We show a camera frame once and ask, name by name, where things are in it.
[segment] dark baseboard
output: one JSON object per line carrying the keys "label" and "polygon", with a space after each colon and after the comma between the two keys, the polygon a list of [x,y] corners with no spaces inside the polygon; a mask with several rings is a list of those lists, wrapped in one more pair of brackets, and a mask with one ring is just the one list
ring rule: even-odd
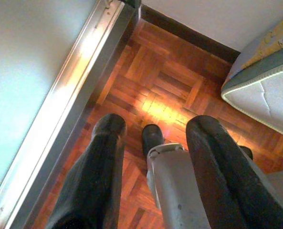
{"label": "dark baseboard", "polygon": [[196,32],[178,21],[148,7],[141,5],[141,18],[212,53],[221,59],[234,63],[240,52],[227,47],[205,35]]}
{"label": "dark baseboard", "polygon": [[138,9],[126,4],[86,78],[11,228],[29,229],[32,227],[137,22]]}

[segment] herringbone parquet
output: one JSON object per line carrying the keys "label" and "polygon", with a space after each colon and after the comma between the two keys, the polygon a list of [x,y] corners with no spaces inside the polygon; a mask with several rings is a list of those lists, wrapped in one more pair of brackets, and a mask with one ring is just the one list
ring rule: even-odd
{"label": "herringbone parquet", "polygon": [[119,229],[164,228],[147,187],[141,147],[146,124],[158,124],[166,142],[179,142],[187,148],[187,121],[196,115],[211,115],[239,145],[252,149],[255,163],[265,173],[283,170],[283,135],[221,99],[220,88],[230,67],[179,37],[140,21],[33,228],[45,227],[67,172],[89,144],[95,123],[107,113],[121,115],[128,127]]}

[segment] wooden floor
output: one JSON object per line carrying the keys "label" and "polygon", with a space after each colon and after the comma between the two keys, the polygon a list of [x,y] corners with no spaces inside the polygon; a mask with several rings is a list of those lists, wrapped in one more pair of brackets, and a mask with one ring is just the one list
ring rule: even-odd
{"label": "wooden floor", "polygon": [[95,123],[107,113],[121,115],[128,127],[119,229],[164,228],[161,212],[147,187],[141,147],[141,131],[146,124],[158,124],[166,142],[179,142],[187,148],[187,121],[196,115],[211,115],[239,145],[252,149],[255,163],[265,173],[283,170],[283,135],[221,99],[220,88],[230,67],[210,53],[140,21],[33,228],[45,227],[67,172],[89,144]]}

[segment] wall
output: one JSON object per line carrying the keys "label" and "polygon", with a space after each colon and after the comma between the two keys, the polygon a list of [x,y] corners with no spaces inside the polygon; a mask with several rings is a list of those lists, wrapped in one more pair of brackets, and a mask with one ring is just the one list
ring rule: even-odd
{"label": "wall", "polygon": [[0,0],[0,184],[94,4]]}
{"label": "wall", "polygon": [[142,3],[238,51],[283,19],[283,0],[142,0]]}

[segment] white mattress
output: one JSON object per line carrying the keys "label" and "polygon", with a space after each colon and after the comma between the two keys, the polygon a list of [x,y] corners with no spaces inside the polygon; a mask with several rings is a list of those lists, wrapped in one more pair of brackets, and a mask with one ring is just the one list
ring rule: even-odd
{"label": "white mattress", "polygon": [[222,98],[283,134],[283,65],[223,91]]}

